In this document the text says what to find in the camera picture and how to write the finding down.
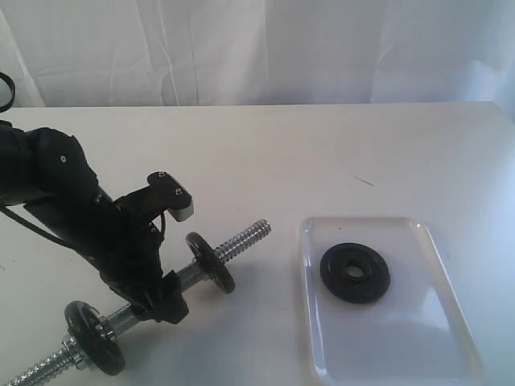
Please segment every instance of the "white tabletop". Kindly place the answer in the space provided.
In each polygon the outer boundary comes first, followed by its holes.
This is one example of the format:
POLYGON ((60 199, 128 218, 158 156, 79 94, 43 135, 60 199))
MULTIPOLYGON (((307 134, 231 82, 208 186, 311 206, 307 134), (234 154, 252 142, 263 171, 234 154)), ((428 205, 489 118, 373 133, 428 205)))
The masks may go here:
MULTIPOLYGON (((119 376, 73 369, 53 384, 313 384, 297 241, 308 216, 425 223, 489 383, 515 383, 515 129, 494 104, 12 109, 0 118, 76 135, 113 197, 155 170, 176 177, 196 213, 169 219, 166 271, 191 260, 190 231, 218 244, 261 218, 273 229, 231 262, 233 294, 199 284, 179 325, 145 322, 123 335, 119 376)), ((102 314, 124 302, 74 253, 0 224, 7 380, 58 348, 68 302, 102 314)))

